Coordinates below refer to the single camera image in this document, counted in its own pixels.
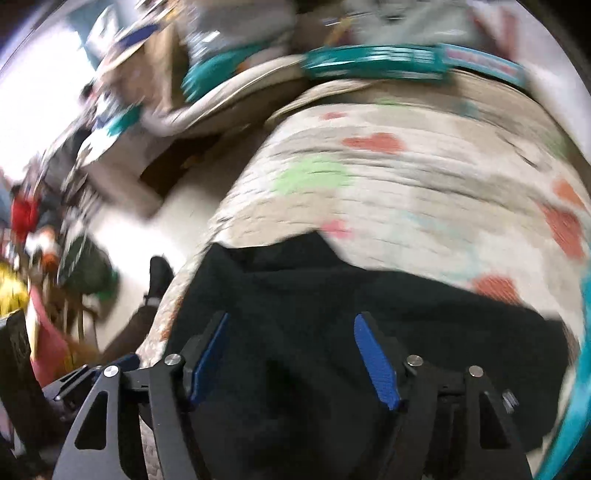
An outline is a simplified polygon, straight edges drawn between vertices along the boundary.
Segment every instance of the silver bolt head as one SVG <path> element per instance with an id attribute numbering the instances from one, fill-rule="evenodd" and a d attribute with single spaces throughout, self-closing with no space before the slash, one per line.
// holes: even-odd
<path id="1" fill-rule="evenodd" d="M 480 378 L 482 375 L 484 375 L 484 370 L 478 365 L 472 365 L 468 369 L 468 373 L 473 377 Z"/>
<path id="2" fill-rule="evenodd" d="M 164 363 L 169 366 L 176 365 L 180 361 L 181 361 L 181 356 L 178 353 L 171 353 L 170 355 L 167 355 L 166 358 L 164 359 Z"/>
<path id="3" fill-rule="evenodd" d="M 407 363 L 411 367 L 420 367 L 424 363 L 424 361 L 423 361 L 422 357 L 420 357 L 418 355 L 409 355 L 407 357 Z"/>
<path id="4" fill-rule="evenodd" d="M 107 368 L 105 368 L 105 371 L 103 373 L 106 377 L 114 377 L 119 373 L 119 367 L 116 365 L 110 365 Z"/>

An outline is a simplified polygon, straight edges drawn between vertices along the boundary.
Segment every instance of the black metal bracket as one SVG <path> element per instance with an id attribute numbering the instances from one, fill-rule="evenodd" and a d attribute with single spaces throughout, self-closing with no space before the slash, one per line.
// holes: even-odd
<path id="1" fill-rule="evenodd" d="M 363 318 L 396 373 L 400 402 L 380 480 L 531 480 L 515 427 L 479 367 L 451 372 L 386 337 Z M 187 413 L 204 397 L 223 351 L 227 314 L 218 312 L 181 353 L 152 368 L 100 371 L 77 415 L 54 480 L 145 480 L 138 412 L 149 408 L 165 480 L 210 480 Z M 70 394 L 90 370 L 66 381 Z"/>
<path id="2" fill-rule="evenodd" d="M 151 368 L 124 372 L 113 364 L 102 369 L 72 424 L 53 479 L 147 479 L 139 430 L 139 408 L 146 406 L 163 476 L 210 480 L 186 413 L 200 400 L 206 373 L 215 372 L 227 318 L 216 313 L 181 354 L 172 353 Z M 93 372 L 66 379 L 61 395 L 71 395 Z"/>
<path id="3" fill-rule="evenodd" d="M 384 336 L 371 314 L 362 316 L 402 385 L 404 407 L 381 479 L 531 480 L 515 425 L 482 368 L 438 368 Z"/>

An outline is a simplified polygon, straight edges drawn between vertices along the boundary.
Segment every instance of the blue rubber pad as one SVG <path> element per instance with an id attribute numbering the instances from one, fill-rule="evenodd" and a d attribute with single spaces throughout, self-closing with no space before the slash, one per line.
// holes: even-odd
<path id="1" fill-rule="evenodd" d="M 396 409 L 400 403 L 396 372 L 392 368 L 392 365 L 390 365 L 388 358 L 375 339 L 363 315 L 360 314 L 355 317 L 353 331 L 359 353 L 361 353 L 363 363 L 378 394 L 379 400 L 385 403 L 390 410 Z"/>
<path id="2" fill-rule="evenodd" d="M 213 334 L 197 368 L 193 372 L 193 388 L 189 397 L 191 405 L 199 405 L 210 390 L 217 366 L 222 358 L 223 347 L 226 343 L 225 332 L 227 324 L 228 314 L 226 313 L 217 326 L 216 332 Z"/>

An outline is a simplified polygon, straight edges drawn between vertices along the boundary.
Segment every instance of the yellow object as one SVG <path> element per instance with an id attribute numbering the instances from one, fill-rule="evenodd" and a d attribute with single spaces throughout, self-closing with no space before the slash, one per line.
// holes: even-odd
<path id="1" fill-rule="evenodd" d="M 8 265 L 0 264 L 0 316 L 18 309 L 26 311 L 28 303 L 27 286 Z"/>
<path id="2" fill-rule="evenodd" d="M 324 41 L 324 46 L 334 47 L 351 25 L 353 25 L 351 17 L 341 18 Z"/>

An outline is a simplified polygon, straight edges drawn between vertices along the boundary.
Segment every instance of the quilted blanket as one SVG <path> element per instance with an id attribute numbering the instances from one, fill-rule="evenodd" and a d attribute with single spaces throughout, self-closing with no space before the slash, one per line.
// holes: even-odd
<path id="1" fill-rule="evenodd" d="M 266 245 L 310 229 L 353 265 L 400 269 L 559 316 L 576 358 L 591 201 L 566 137 L 532 99 L 462 72 L 442 86 L 336 80 L 269 124 L 278 126 L 165 295 L 138 351 L 143 366 L 160 359 L 212 242 Z M 158 478 L 151 431 L 142 432 L 149 473 Z M 551 437 L 530 453 L 533 471 Z"/>

